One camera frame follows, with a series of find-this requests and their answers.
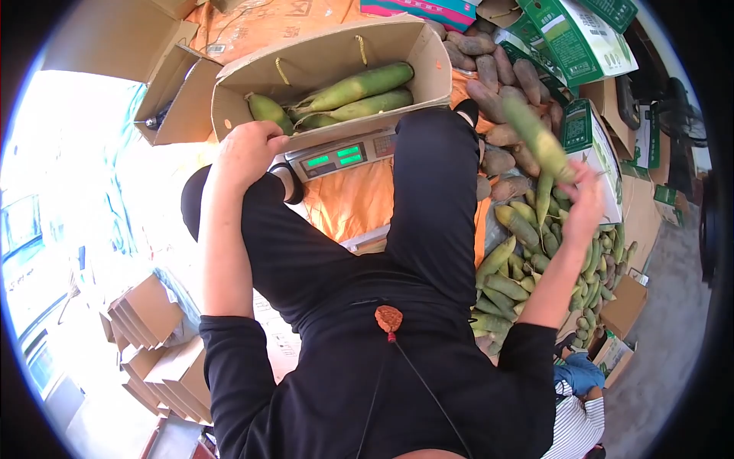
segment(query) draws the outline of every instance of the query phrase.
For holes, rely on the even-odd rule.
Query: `black wire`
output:
[[[357,456],[355,459],[359,459],[362,454],[362,447],[364,446],[365,440],[367,439],[367,431],[369,430],[369,422],[372,417],[372,410],[374,409],[374,401],[377,399],[377,391],[379,389],[379,383],[382,381],[382,370],[385,369],[385,361],[388,359],[387,356],[382,359],[382,363],[379,366],[379,373],[377,374],[377,382],[374,385],[374,392],[372,393],[372,403],[369,405],[369,412],[367,413],[367,421],[365,422],[365,428],[362,431],[362,440],[360,440],[360,447],[357,450]]]
[[[454,425],[454,422],[451,420],[450,417],[448,417],[448,413],[446,413],[446,410],[443,409],[441,402],[438,401],[438,398],[436,398],[436,396],[433,394],[433,391],[431,390],[431,388],[428,387],[428,384],[421,376],[421,373],[418,373],[418,370],[413,366],[413,363],[410,361],[408,356],[405,355],[405,351],[403,351],[403,348],[400,347],[400,344],[398,344],[397,341],[393,341],[393,343],[398,347],[398,349],[400,350],[400,353],[403,355],[403,357],[405,357],[405,360],[407,360],[408,364],[410,365],[410,368],[413,369],[413,371],[415,372],[415,375],[418,376],[418,379],[421,380],[421,382],[423,383],[428,393],[431,394],[431,397],[433,397],[433,400],[436,402],[436,405],[438,405],[438,408],[441,409],[441,413],[443,413],[443,415],[446,417],[446,420],[451,425],[451,428],[454,429],[454,432],[457,434],[457,437],[459,437],[459,441],[461,441],[461,444],[464,446],[464,449],[466,449],[466,453],[469,455],[469,459],[474,459],[474,456],[471,455],[471,451],[469,450],[469,445],[467,445],[466,441],[464,441],[464,438],[459,433],[459,430]]]
[[[206,44],[205,44],[205,45],[204,45],[204,46],[203,46],[202,48],[199,48],[199,50],[198,50],[198,51],[199,51],[199,52],[201,52],[201,51],[202,51],[202,50],[203,50],[204,48],[208,48],[208,47],[209,47],[209,45],[214,45],[214,44],[215,44],[216,42],[218,42],[218,41],[219,41],[219,39],[220,39],[220,38],[221,38],[221,36],[222,36],[222,32],[224,32],[224,31],[225,31],[225,30],[226,30],[226,29],[227,29],[227,28],[228,28],[228,27],[229,27],[230,25],[232,25],[232,23],[233,23],[234,21],[237,21],[238,19],[240,19],[240,17],[242,17],[242,15],[243,15],[243,14],[245,14],[245,13],[246,13],[246,12],[248,12],[248,11],[252,11],[252,10],[254,10],[254,9],[256,9],[256,8],[259,8],[259,7],[266,7],[266,6],[268,6],[269,4],[271,4],[271,3],[273,2],[273,1],[275,1],[275,0],[270,0],[269,2],[267,2],[267,3],[265,3],[265,4],[262,4],[262,5],[257,5],[257,6],[255,6],[255,7],[248,7],[248,8],[245,8],[244,10],[240,11],[240,12],[239,12],[239,14],[238,14],[237,16],[235,16],[234,18],[232,18],[232,20],[231,20],[231,21],[227,22],[227,23],[225,24],[225,26],[224,26],[224,27],[222,27],[222,30],[220,30],[220,31],[219,31],[219,33],[217,34],[217,38],[214,38],[214,41],[210,41],[209,43],[206,43]]]

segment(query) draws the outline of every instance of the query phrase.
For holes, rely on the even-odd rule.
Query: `green printed box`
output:
[[[660,167],[660,118],[658,103],[640,106],[640,127],[635,133],[633,166],[644,169]]]
[[[576,99],[563,109],[561,144],[566,154],[601,173],[604,215],[600,224],[622,222],[622,176],[603,121],[589,99]]]
[[[509,61],[513,64],[518,59],[527,59],[532,62],[538,70],[538,78],[548,88],[550,95],[562,106],[565,105],[568,99],[562,95],[561,91],[568,87],[566,77],[552,61],[504,29],[497,28],[494,31],[493,38],[495,43],[502,46]]]
[[[625,38],[573,0],[519,0],[568,87],[637,70]]]
[[[682,192],[673,188],[664,187],[663,185],[655,185],[653,200],[663,220],[667,220],[681,228],[684,227],[686,222],[685,214],[688,211],[688,201]]]
[[[637,5],[632,0],[578,0],[578,3],[595,12],[620,34],[625,33],[637,15]]]

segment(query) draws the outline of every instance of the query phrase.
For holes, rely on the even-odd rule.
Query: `barcode label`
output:
[[[225,52],[225,45],[209,45],[206,47],[207,54],[221,54]]]

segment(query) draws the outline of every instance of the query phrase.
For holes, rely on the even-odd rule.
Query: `concrete floor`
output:
[[[663,222],[650,254],[647,306],[626,339],[638,350],[604,394],[609,459],[644,457],[695,365],[711,298],[701,282],[698,211],[691,207],[686,228]]]

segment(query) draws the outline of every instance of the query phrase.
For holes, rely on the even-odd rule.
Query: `stacked cardboard boxes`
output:
[[[168,300],[165,287],[154,274],[113,301],[107,315],[120,350],[128,343],[135,349],[160,348],[184,317],[178,303]]]
[[[200,337],[174,347],[123,351],[123,387],[151,413],[172,411],[187,421],[211,425],[211,398],[204,381],[204,344]]]

